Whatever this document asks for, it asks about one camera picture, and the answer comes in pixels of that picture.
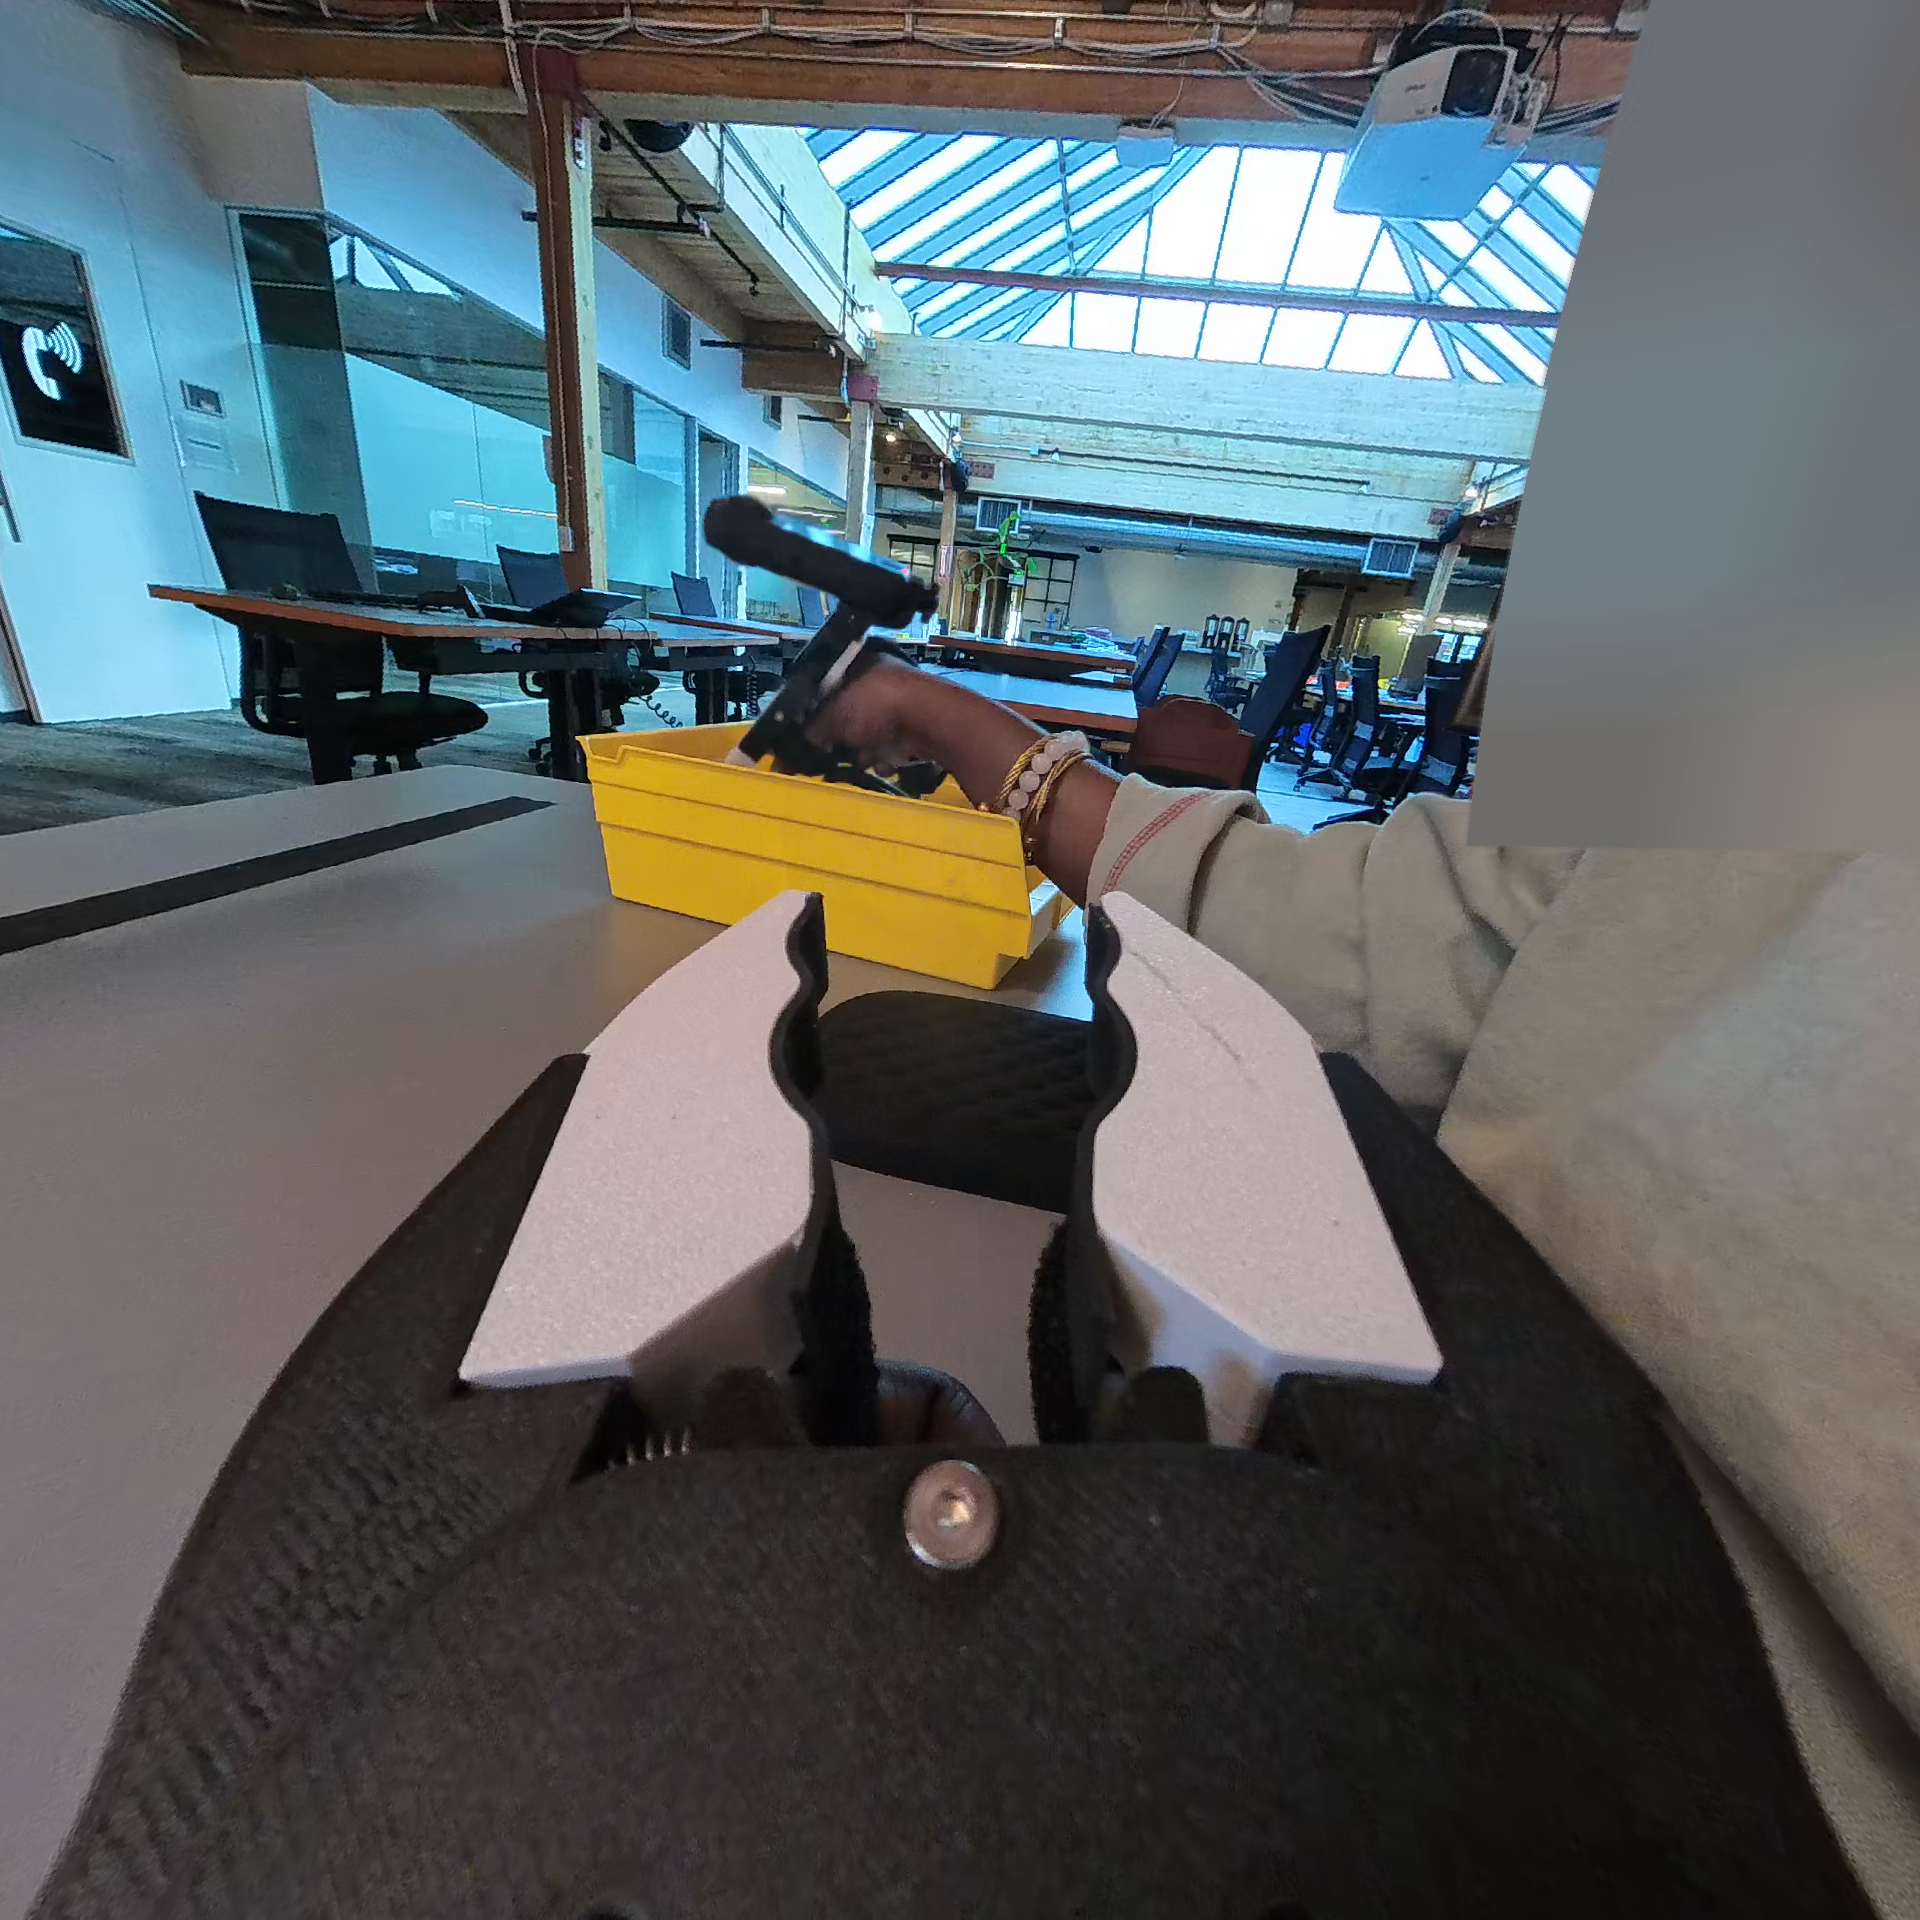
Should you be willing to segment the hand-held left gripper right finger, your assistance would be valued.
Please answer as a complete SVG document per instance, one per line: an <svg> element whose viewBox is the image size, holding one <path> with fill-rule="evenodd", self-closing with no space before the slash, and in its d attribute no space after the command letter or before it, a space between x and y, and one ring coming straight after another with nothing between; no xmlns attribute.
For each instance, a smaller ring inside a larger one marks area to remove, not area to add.
<svg viewBox="0 0 1920 1920"><path fill-rule="evenodd" d="M1087 907L1087 1121L1027 1287L1046 1448L1253 1448L1280 1378L1440 1385L1444 1357L1319 1048L1144 896Z"/></svg>

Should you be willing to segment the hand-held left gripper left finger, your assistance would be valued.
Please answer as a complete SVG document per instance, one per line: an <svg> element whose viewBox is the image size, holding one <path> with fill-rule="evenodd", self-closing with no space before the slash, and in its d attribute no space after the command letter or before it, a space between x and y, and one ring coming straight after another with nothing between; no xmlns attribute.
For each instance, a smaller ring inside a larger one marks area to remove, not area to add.
<svg viewBox="0 0 1920 1920"><path fill-rule="evenodd" d="M698 1423L770 1373L816 1448L872 1448L872 1316L816 1112L824 896L783 888L595 1048L467 1338L463 1385L622 1378Z"/></svg>

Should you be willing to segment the yellow plastic bin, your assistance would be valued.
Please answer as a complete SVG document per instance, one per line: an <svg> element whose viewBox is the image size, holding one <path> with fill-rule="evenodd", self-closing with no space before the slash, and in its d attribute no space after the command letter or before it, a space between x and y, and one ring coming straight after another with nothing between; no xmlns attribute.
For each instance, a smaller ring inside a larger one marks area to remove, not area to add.
<svg viewBox="0 0 1920 1920"><path fill-rule="evenodd" d="M1073 915L1009 819L944 782L927 804L737 764L741 730L589 733L609 888L737 927L824 896L837 956L1001 984Z"/></svg>

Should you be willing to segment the person's right forearm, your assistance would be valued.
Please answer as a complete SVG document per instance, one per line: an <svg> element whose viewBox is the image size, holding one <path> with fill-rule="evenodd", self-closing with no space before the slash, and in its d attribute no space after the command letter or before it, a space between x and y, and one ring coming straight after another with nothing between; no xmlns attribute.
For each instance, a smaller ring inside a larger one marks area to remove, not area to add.
<svg viewBox="0 0 1920 1920"><path fill-rule="evenodd" d="M1527 867L1469 845L1463 804L1280 829L1244 796L1073 764L1027 845L1067 896L1131 896L1216 946L1421 1128L1450 1102L1492 996L1544 917Z"/></svg>

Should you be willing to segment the person's right hand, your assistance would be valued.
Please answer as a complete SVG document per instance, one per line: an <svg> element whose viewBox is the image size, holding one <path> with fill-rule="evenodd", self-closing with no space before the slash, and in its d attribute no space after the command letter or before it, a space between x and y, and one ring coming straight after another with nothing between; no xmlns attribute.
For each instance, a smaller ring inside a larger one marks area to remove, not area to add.
<svg viewBox="0 0 1920 1920"><path fill-rule="evenodd" d="M867 771L944 764L969 809L990 809L1037 730L967 679L872 662L816 717L816 746L855 746Z"/></svg>

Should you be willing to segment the green potted plant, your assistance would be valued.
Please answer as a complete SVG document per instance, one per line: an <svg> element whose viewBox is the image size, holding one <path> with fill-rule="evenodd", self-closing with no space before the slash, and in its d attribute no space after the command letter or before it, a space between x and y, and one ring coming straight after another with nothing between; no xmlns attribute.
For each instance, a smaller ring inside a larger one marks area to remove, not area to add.
<svg viewBox="0 0 1920 1920"><path fill-rule="evenodd" d="M969 636L1023 636L1023 588L1027 588L1027 546L1019 546L1023 508L990 516L982 546L953 560L953 627Z"/></svg>

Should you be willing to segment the black office chair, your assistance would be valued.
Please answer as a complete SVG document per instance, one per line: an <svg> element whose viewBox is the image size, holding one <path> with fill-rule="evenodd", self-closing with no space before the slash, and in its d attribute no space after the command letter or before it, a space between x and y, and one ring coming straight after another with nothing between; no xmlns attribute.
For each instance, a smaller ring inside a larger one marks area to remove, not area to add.
<svg viewBox="0 0 1920 1920"><path fill-rule="evenodd" d="M532 560L532 546L500 546L500 570L511 588L511 607L543 627L603 627L630 607L630 597L609 588L574 588L566 560ZM652 677L652 643L616 643L595 662L595 730L589 733L622 733L622 702L646 702L663 691Z"/></svg>
<svg viewBox="0 0 1920 1920"><path fill-rule="evenodd" d="M193 508L232 597L371 604L334 515ZM371 771L413 771L424 746L487 730L481 702L431 691L431 677L413 691L382 691L381 636L314 643L238 627L238 713L253 733L304 744L319 785L347 782L358 757L371 757Z"/></svg>
<svg viewBox="0 0 1920 1920"><path fill-rule="evenodd" d="M1325 662L1325 620L1319 627L1292 627L1280 643L1267 643L1267 677L1260 691L1235 702L1235 733L1244 746L1244 796L1260 785L1260 764L1273 757L1273 744L1300 730L1306 679Z"/></svg>

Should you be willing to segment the white table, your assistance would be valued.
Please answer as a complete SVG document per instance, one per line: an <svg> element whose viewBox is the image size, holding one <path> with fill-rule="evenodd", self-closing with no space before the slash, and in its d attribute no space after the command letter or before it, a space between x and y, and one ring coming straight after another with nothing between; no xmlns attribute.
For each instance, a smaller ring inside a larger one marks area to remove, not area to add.
<svg viewBox="0 0 1920 1920"><path fill-rule="evenodd" d="M1107 679L1037 679L1037 677L985 677L985 668L927 668L936 679L953 679L969 697L990 697L1009 713L1023 713L1027 730L1073 730L1098 744L1127 744L1144 702L1131 691L1107 691Z"/></svg>

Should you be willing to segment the black textured pad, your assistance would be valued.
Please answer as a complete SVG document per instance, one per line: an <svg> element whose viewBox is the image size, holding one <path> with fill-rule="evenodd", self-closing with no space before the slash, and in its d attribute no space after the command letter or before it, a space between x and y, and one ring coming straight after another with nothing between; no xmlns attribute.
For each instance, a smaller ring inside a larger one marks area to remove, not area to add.
<svg viewBox="0 0 1920 1920"><path fill-rule="evenodd" d="M1073 1211L1073 1150L1107 1078L1098 1026L857 996L816 1026L816 1048L837 1168L1046 1219Z"/></svg>

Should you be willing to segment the brown wooden chair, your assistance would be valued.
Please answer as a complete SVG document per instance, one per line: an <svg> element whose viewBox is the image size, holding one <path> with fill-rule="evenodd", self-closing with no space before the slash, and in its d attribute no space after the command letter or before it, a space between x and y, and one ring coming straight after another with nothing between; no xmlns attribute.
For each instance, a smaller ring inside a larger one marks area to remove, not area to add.
<svg viewBox="0 0 1920 1920"><path fill-rule="evenodd" d="M1127 744L1117 771L1150 782L1150 785L1253 796L1260 785L1253 746L1260 744L1226 702L1207 702L1207 697L1159 697L1131 717L1131 744Z"/></svg>

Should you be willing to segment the wooden office desk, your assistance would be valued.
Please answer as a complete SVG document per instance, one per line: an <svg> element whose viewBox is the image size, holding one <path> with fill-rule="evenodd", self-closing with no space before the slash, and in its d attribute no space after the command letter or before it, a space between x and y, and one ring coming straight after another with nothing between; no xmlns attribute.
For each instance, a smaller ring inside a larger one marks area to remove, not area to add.
<svg viewBox="0 0 1920 1920"><path fill-rule="evenodd" d="M206 607L253 636L314 636L314 643L347 643L381 636L403 668L431 677L532 677L532 668L663 668L664 636L646 620L574 620L543 627L523 619L467 619L467 607L382 607L382 604L283 604L283 597L219 597L219 588L146 588L146 604Z"/></svg>

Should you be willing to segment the person's torso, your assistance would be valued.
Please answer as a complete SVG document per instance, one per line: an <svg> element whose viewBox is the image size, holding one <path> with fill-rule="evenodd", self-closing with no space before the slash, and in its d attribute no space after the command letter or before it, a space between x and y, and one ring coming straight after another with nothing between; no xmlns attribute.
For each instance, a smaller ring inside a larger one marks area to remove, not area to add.
<svg viewBox="0 0 1920 1920"><path fill-rule="evenodd" d="M1914 852L1362 867L1362 1026L1440 1018L1440 1140L1659 1385L1878 1916L1914 1916Z"/></svg>

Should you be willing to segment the glass skylight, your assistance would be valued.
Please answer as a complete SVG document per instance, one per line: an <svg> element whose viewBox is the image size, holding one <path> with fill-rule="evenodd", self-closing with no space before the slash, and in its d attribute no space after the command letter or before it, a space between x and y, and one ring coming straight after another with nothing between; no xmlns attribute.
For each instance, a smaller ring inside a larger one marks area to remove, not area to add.
<svg viewBox="0 0 1920 1920"><path fill-rule="evenodd" d="M1343 212L1338 149L1180 149L1127 163L1098 143L824 136L872 261L936 341L1203 358L1267 373L1395 373L1544 383L1592 163L1515 163L1450 224Z"/></svg>

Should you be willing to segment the wooden support post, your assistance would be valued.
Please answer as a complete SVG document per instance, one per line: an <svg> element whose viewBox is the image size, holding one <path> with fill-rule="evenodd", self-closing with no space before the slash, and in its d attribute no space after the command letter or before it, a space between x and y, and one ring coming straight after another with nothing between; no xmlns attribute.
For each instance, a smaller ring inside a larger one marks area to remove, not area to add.
<svg viewBox="0 0 1920 1920"><path fill-rule="evenodd" d="M609 588L609 463L603 463L603 312L595 312L595 116L532 70L532 227L543 227L543 351L551 351L551 475L557 560L574 588Z"/></svg>

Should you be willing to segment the phone icon wall sign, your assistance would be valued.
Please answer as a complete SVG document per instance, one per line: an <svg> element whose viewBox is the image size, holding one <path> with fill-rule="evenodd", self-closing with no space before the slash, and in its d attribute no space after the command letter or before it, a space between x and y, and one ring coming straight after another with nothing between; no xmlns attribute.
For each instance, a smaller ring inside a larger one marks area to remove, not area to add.
<svg viewBox="0 0 1920 1920"><path fill-rule="evenodd" d="M78 249L0 227L0 377L18 436L128 463Z"/></svg>

